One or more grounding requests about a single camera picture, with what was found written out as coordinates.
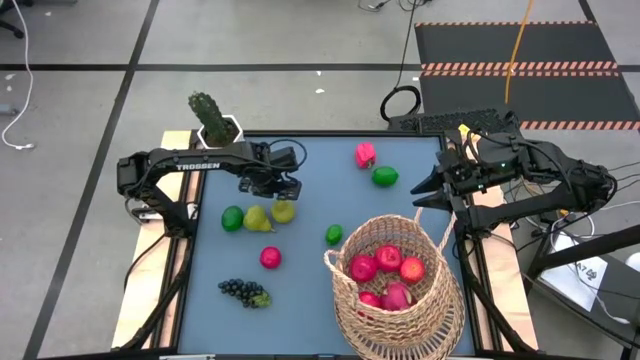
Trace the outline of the wooden side board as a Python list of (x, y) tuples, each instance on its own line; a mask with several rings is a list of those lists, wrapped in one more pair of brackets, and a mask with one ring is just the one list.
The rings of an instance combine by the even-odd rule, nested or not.
[[(504, 203), (503, 192), (500, 187), (492, 187), (486, 193), (473, 194), (474, 204), (497, 207)], [(484, 260), (488, 274), (488, 286), (495, 305), (505, 316), (509, 325), (518, 333), (521, 339), (532, 348), (538, 350), (536, 334), (530, 314), (527, 295), (520, 275), (520, 266), (513, 246), (511, 229), (508, 224), (497, 226), (492, 236), (482, 241), (482, 249), (477, 245), (474, 258), (470, 259), (474, 275), (479, 276), (479, 261)], [(474, 295), (474, 305), (479, 318), (480, 348), (487, 350), (502, 349), (511, 351), (504, 336), (497, 335), (497, 345), (493, 345), (490, 322), (486, 309), (477, 296)]]
[[(187, 149), (195, 145), (195, 131), (165, 131), (161, 147)], [(199, 175), (173, 173), (164, 176), (158, 187), (173, 201), (195, 201)], [(134, 251), (134, 260), (164, 233), (162, 220), (151, 220), (141, 225)], [(143, 325), (153, 308), (161, 300), (171, 280), (179, 272), (187, 250), (187, 240), (163, 238), (150, 250), (132, 270), (120, 309), (112, 349), (124, 345)], [(172, 346), (172, 335), (176, 328), (176, 312), (180, 291), (173, 297), (163, 318), (145, 341), (142, 348), (164, 348)]]

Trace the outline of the woven straw basket with handles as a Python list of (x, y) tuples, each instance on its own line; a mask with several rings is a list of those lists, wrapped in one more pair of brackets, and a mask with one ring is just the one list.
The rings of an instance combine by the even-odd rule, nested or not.
[[(416, 210), (412, 218), (396, 214), (386, 214), (367, 220), (354, 230), (338, 250), (329, 249), (323, 254), (323, 261), (331, 273), (333, 308), (339, 305), (347, 310), (346, 317), (354, 327), (362, 330), (374, 341), (395, 346), (412, 346), (433, 334), (443, 321), (449, 305), (460, 301), (464, 305), (462, 292), (444, 256), (449, 235), (452, 233), (455, 217), (449, 217), (443, 237), (435, 243), (421, 224), (423, 210)], [(355, 255), (374, 257), (382, 245), (395, 245), (403, 258), (418, 257), (426, 267), (426, 275), (416, 284), (402, 281), (399, 272), (385, 273), (380, 269), (376, 277), (366, 283), (357, 283), (349, 274), (349, 265)], [(402, 311), (387, 311), (359, 301), (358, 294), (369, 291), (380, 298), (389, 282), (406, 284), (416, 303)]]

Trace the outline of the red bell pepper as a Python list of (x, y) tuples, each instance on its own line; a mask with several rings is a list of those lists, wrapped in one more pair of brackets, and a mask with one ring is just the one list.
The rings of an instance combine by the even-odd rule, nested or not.
[(372, 143), (361, 142), (356, 146), (354, 156), (359, 168), (368, 169), (375, 165), (377, 154)]

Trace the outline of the black hazard-striped floor mat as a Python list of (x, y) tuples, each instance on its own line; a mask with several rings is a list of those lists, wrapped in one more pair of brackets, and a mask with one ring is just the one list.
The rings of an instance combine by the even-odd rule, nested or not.
[(424, 108), (512, 110), (524, 129), (637, 130), (640, 108), (592, 21), (423, 22)]

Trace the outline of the green cactus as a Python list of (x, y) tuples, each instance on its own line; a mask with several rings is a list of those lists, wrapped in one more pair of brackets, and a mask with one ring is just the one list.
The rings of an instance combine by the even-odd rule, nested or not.
[(210, 147), (225, 147), (233, 142), (237, 130), (223, 117), (216, 101), (207, 93), (194, 92), (188, 104), (204, 128), (203, 138)]

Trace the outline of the black office chair base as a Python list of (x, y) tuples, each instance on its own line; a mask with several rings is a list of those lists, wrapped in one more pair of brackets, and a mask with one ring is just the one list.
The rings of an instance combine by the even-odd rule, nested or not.
[[(16, 0), (16, 2), (18, 5), (24, 5), (26, 7), (32, 7), (34, 4), (33, 0)], [(13, 4), (12, 0), (0, 0), (0, 15), (3, 15), (10, 10), (14, 10), (15, 8), (16, 6)], [(24, 37), (24, 32), (22, 30), (4, 20), (0, 20), (0, 28), (10, 31), (18, 39), (22, 39)]]

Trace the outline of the dark grape bunch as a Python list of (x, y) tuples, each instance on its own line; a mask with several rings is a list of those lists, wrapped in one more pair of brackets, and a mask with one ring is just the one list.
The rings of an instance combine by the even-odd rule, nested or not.
[(239, 300), (245, 308), (267, 308), (272, 304), (271, 295), (255, 281), (235, 278), (219, 282), (217, 287), (222, 294)]

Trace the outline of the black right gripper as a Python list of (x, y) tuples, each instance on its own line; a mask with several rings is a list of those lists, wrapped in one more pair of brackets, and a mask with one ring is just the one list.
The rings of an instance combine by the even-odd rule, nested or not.
[[(454, 145), (438, 154), (439, 165), (410, 190), (412, 195), (430, 193), (448, 187), (455, 194), (487, 192), (493, 186), (491, 177), (500, 169), (500, 161), (484, 159), (474, 145)], [(451, 211), (450, 197), (444, 192), (435, 192), (413, 201), (415, 207)]]

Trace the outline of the pink dragon fruit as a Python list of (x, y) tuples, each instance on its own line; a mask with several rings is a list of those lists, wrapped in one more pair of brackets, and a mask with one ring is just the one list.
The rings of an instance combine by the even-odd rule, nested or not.
[(389, 282), (381, 296), (381, 306), (387, 311), (402, 311), (412, 307), (416, 299), (403, 282)]

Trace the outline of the dark side table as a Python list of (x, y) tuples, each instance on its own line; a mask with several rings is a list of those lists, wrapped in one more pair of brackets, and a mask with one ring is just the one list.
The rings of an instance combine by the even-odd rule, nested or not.
[(599, 257), (608, 264), (598, 292), (603, 304), (590, 312), (543, 282), (541, 274), (532, 288), (620, 344), (620, 360), (640, 360), (640, 272), (609, 255)]

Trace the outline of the yellow-green pear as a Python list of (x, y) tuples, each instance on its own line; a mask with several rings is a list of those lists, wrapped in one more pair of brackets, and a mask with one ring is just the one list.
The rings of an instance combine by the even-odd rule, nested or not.
[(289, 200), (276, 200), (271, 206), (271, 216), (277, 223), (286, 224), (295, 217), (295, 206)]
[(254, 205), (247, 209), (243, 225), (247, 230), (253, 232), (274, 232), (266, 210), (260, 205)]

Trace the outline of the white paper sheet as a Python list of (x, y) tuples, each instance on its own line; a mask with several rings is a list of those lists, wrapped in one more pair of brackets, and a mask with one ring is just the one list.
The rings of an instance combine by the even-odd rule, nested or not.
[(607, 262), (600, 257), (591, 257), (544, 270), (540, 278), (567, 299), (590, 312), (595, 304), (603, 304), (598, 292), (607, 266)]

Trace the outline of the red round fruit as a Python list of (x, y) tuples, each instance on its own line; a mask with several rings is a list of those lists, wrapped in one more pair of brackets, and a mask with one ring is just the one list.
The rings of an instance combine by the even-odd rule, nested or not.
[(376, 277), (378, 264), (374, 257), (359, 254), (355, 255), (349, 265), (349, 274), (357, 283), (366, 283)]

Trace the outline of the black stand beam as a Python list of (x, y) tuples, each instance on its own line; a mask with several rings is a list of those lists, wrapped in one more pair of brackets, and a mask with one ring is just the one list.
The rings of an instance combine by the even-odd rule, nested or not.
[(527, 275), (535, 280), (544, 270), (612, 253), (637, 244), (640, 244), (640, 224), (538, 257), (533, 261)]

